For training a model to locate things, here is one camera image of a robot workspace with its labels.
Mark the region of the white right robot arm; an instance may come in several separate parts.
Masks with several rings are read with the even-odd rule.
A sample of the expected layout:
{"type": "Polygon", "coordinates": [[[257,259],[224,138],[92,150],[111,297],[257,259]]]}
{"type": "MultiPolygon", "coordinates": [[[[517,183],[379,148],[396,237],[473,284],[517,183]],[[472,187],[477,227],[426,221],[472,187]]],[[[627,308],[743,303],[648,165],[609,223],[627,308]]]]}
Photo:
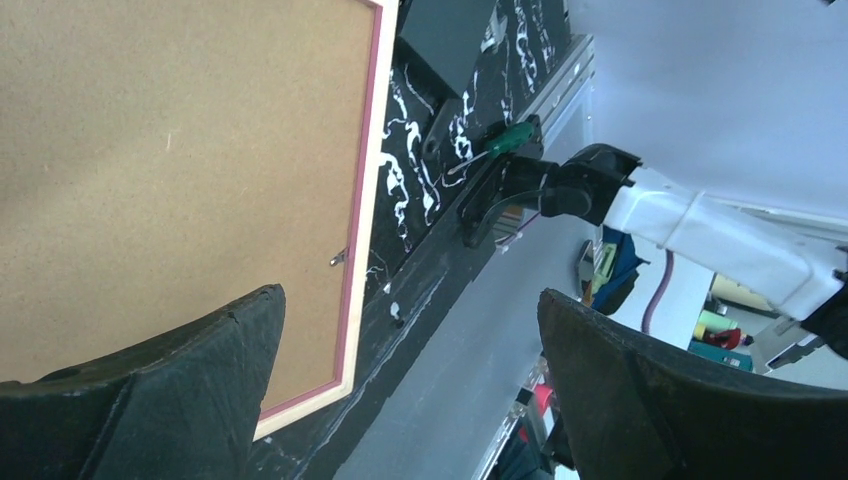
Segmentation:
{"type": "Polygon", "coordinates": [[[763,297],[847,355],[847,248],[806,236],[688,190],[640,159],[596,143],[562,164],[503,155],[459,209],[463,241],[478,247],[512,206],[579,218],[642,238],[763,297]]]}

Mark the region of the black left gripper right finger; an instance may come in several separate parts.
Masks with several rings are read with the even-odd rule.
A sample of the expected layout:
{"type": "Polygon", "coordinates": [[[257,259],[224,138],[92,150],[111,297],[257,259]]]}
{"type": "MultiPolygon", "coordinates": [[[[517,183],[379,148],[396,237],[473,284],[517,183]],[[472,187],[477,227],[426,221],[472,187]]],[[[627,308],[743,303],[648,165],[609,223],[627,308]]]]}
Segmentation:
{"type": "Polygon", "coordinates": [[[847,395],[704,359],[553,289],[537,321],[583,479],[843,479],[847,395]]]}

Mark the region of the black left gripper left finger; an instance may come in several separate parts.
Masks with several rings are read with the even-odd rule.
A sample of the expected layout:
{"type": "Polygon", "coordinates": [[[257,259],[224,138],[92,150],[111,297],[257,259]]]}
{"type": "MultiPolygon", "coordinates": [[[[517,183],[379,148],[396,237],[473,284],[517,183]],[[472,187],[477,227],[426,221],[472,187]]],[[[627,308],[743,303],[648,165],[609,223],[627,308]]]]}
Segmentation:
{"type": "Polygon", "coordinates": [[[183,326],[1,385],[5,479],[240,479],[281,341],[263,286],[183,326]]]}

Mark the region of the pink picture frame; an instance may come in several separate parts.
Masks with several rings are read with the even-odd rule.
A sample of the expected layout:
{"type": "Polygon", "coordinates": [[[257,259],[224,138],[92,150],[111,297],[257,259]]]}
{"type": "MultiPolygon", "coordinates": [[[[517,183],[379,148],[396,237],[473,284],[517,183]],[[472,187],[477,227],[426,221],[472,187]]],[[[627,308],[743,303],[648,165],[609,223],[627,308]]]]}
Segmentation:
{"type": "Polygon", "coordinates": [[[264,436],[352,392],[398,5],[5,1],[1,376],[265,284],[264,436]]]}

